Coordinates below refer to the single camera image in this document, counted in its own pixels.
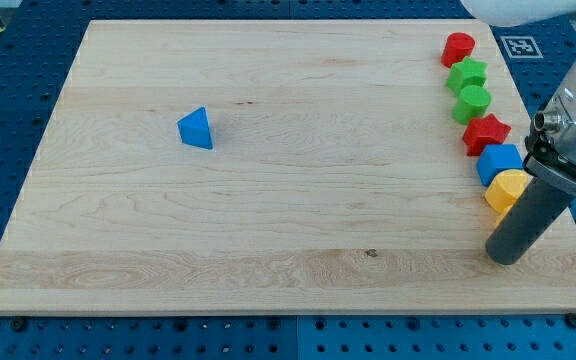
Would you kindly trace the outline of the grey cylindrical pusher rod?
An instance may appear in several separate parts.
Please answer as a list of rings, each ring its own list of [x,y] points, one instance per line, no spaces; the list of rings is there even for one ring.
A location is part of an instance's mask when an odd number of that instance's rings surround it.
[[[499,264],[516,263],[571,201],[570,194],[534,177],[487,239],[487,255]]]

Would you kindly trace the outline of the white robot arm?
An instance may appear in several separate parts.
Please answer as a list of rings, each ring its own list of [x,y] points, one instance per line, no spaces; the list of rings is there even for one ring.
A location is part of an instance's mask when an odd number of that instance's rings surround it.
[[[475,18],[514,27],[576,11],[576,0],[463,0]],[[532,179],[487,239],[495,262],[517,262],[576,198],[576,60],[525,139],[524,168]]]

